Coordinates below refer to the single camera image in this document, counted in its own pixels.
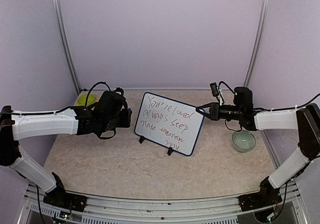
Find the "small blue-framed whiteboard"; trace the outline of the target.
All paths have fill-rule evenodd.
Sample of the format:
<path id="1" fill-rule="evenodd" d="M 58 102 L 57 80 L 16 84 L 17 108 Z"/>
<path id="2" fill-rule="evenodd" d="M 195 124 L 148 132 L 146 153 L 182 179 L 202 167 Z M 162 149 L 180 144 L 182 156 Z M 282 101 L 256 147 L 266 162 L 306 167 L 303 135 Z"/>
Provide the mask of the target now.
<path id="1" fill-rule="evenodd" d="M 145 92 L 134 133 L 184 156 L 191 156 L 197 144 L 204 116 L 190 104 Z"/>

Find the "blue whiteboard eraser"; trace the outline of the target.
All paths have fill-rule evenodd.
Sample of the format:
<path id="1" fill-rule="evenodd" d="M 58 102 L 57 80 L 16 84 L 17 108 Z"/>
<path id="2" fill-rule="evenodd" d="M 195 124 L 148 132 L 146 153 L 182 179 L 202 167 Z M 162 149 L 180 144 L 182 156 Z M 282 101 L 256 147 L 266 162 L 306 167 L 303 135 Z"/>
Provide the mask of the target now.
<path id="1" fill-rule="evenodd" d="M 128 108 L 127 110 L 128 110 L 128 113 L 129 113 L 130 115 L 132 115 L 132 113 L 133 113 L 132 109 L 131 109 L 131 108 Z"/>

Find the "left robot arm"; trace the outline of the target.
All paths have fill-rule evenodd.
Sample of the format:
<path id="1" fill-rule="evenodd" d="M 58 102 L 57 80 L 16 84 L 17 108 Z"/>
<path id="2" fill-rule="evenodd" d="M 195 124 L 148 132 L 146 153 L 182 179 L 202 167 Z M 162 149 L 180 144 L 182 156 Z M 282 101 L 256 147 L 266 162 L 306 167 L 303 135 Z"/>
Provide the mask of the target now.
<path id="1" fill-rule="evenodd" d="M 27 138 L 50 135 L 95 134 L 131 126 L 132 110 L 121 88 L 104 91 L 100 99 L 88 106 L 70 106 L 47 112 L 13 111 L 4 106 L 0 112 L 0 164 L 9 167 L 41 188 L 57 205 L 70 202 L 70 195 L 57 174 L 45 170 L 20 146 Z"/>

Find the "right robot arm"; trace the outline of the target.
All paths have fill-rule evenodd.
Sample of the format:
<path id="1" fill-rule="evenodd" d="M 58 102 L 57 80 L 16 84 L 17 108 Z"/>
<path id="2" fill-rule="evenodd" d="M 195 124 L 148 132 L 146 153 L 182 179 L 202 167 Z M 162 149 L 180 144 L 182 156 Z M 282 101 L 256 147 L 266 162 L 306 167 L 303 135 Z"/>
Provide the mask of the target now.
<path id="1" fill-rule="evenodd" d="M 266 109 L 254 106 L 253 92 L 247 87 L 234 88 L 232 104 L 224 103 L 215 83 L 210 87 L 217 101 L 197 106 L 199 114 L 212 121 L 237 121 L 241 129 L 263 132 L 273 147 L 289 148 L 281 165 L 260 183 L 255 200 L 266 206 L 284 184 L 320 155 L 320 108 L 314 102 L 319 95 L 301 105 Z"/>

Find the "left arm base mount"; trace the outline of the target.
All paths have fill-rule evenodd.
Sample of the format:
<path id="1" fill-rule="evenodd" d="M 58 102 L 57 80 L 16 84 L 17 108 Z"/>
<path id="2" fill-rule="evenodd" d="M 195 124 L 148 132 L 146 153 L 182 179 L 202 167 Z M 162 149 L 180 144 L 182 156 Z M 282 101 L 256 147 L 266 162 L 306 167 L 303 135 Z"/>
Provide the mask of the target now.
<path id="1" fill-rule="evenodd" d="M 43 202 L 54 207 L 83 213 L 87 204 L 87 197 L 65 190 L 53 190 L 45 194 Z"/>

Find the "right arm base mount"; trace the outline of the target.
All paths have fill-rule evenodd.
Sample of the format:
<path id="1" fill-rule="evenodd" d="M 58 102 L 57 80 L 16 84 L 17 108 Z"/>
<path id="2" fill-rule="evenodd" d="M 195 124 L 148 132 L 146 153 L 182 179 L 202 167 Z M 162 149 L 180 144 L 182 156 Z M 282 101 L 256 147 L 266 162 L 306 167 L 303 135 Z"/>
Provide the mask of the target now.
<path id="1" fill-rule="evenodd" d="M 249 194 L 240 195 L 239 205 L 242 212 L 275 205 L 282 202 L 279 189 L 266 191 L 260 190 Z"/>

